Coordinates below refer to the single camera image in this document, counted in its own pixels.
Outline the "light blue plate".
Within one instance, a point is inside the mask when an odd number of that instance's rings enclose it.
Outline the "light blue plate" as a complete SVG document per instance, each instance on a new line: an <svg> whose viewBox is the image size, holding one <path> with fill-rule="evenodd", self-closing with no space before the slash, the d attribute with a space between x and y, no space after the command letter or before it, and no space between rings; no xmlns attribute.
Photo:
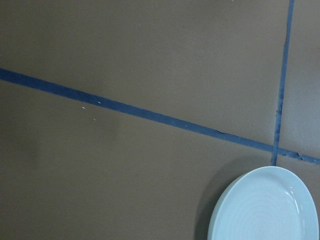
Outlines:
<svg viewBox="0 0 320 240"><path fill-rule="evenodd" d="M209 240L317 240L317 210L293 172L265 166L236 178L212 212Z"/></svg>

